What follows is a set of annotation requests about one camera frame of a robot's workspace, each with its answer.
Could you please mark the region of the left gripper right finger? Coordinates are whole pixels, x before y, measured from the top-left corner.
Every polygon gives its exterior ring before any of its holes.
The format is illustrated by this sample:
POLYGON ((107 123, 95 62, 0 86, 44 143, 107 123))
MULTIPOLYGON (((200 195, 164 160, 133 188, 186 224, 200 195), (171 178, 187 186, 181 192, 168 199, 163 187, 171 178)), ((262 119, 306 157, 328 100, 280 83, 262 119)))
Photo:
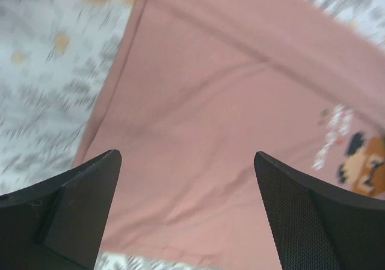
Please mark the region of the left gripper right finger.
POLYGON ((384 269, 384 201, 257 152, 254 169, 281 267, 384 269))

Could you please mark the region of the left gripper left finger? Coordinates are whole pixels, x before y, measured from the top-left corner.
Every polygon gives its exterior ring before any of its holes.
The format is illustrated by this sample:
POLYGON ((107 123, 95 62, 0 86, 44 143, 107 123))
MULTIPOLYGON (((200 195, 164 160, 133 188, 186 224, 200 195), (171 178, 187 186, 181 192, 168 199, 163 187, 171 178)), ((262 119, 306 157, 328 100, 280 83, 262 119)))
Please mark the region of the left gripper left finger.
POLYGON ((1 196, 1 269, 93 269, 122 156, 109 150, 1 196))

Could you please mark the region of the pink printed t-shirt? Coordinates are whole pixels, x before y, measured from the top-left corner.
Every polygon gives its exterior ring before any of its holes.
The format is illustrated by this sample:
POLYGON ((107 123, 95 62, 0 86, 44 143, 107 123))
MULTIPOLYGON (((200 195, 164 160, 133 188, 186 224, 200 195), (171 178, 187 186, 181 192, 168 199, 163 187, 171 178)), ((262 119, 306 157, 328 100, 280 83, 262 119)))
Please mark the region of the pink printed t-shirt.
POLYGON ((384 53, 304 0, 136 0, 77 161, 122 155, 101 249, 279 269, 263 151, 355 192, 384 155, 384 53))

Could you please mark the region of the floral table mat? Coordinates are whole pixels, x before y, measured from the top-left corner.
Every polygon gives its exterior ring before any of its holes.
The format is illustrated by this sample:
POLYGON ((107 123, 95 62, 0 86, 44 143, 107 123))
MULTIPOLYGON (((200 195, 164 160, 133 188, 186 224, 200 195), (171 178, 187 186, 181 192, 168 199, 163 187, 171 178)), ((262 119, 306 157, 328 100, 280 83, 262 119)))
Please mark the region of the floral table mat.
MULTIPOLYGON (((384 0, 304 1, 384 53, 384 0)), ((2 193, 26 188, 85 162, 76 160, 79 148, 115 65, 135 3, 1 0, 2 193)), ((384 153, 384 133, 379 148, 384 153)), ((358 183, 362 193, 346 187, 346 182, 340 172, 336 183, 327 183, 384 201, 384 155, 370 162, 369 174, 358 183)), ((101 247, 96 268, 220 269, 106 253, 101 247)))

